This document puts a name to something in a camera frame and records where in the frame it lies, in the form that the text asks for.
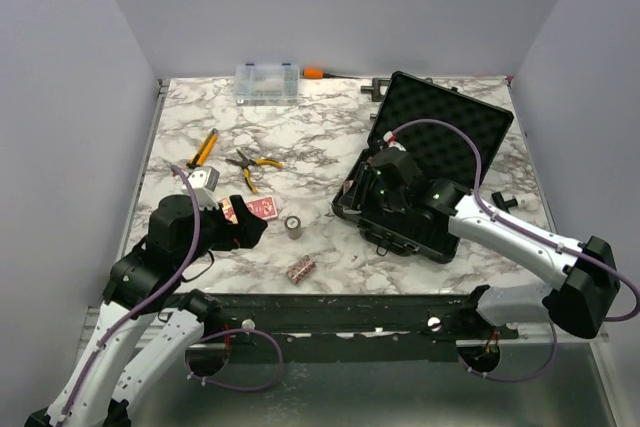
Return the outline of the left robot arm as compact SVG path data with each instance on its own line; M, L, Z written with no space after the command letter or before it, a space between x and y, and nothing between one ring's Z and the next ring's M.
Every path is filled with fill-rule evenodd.
M136 348L191 263L215 251L251 249L260 241L266 221L239 195L231 205L234 221L215 207L194 211L187 195L159 202L146 236L112 266L98 320L72 376L27 425L128 426L142 397L187 346L220 334L225 324L219 303L194 290L161 332L142 350Z

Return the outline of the orange blue chip roll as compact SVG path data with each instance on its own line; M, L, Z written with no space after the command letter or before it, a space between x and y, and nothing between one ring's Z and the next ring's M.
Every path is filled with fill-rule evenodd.
M310 275L315 267L315 261L308 255L305 255L289 268L287 278L292 284L298 285Z

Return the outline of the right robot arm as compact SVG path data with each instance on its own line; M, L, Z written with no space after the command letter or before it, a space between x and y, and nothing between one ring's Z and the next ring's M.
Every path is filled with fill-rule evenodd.
M537 277L534 284L476 289L474 305L459 317L467 336L480 339L515 322L552 322L583 339L598 334L620 289L608 242L548 232L484 204L454 181L429 180L411 155L396 147L374 154L367 171L383 209L417 214L431 232L475 242Z

